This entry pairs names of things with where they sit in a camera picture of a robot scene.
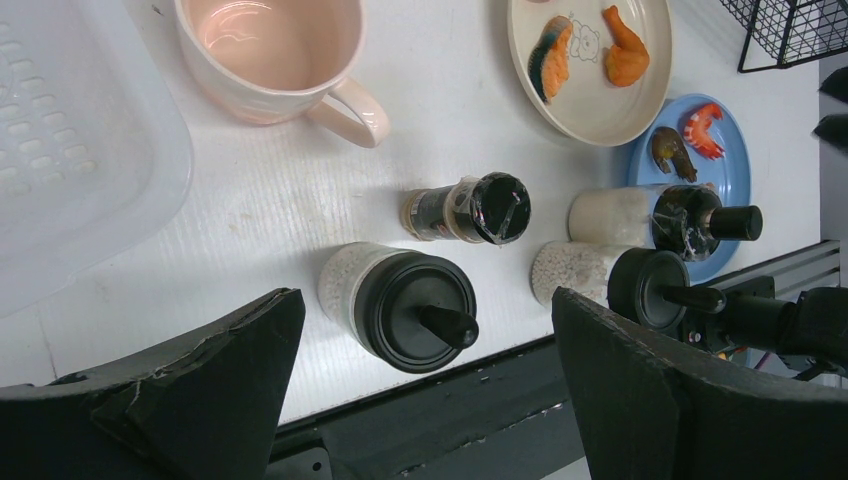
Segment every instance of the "white plate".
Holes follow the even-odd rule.
[[[651,55],[651,65],[626,88],[606,78],[604,55],[613,45],[601,12],[618,5],[624,23],[636,32]],[[583,142],[612,147],[641,135],[665,101],[671,80],[672,30],[667,0],[510,0],[512,61],[530,101],[558,130]],[[545,105],[527,75],[530,53],[545,24],[557,15],[574,22],[569,46],[570,78]]]

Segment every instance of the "salt shaker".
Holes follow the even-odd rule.
[[[479,335],[471,281],[455,264],[373,243],[343,247],[318,281],[324,313],[407,373],[444,367]]]

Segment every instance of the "black wire basket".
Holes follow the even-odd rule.
[[[739,72],[790,68],[848,51],[847,0],[721,0],[748,31]],[[745,68],[751,39],[776,61]]]

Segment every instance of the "mug handle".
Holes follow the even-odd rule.
[[[374,148],[388,136],[391,131],[389,117],[377,100],[356,80],[345,78],[330,90],[329,95],[349,108],[359,122],[326,101],[313,107],[307,114],[309,118],[360,147]]]

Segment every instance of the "white plastic basket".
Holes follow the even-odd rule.
[[[0,2],[0,316],[163,227],[191,164],[123,2]]]

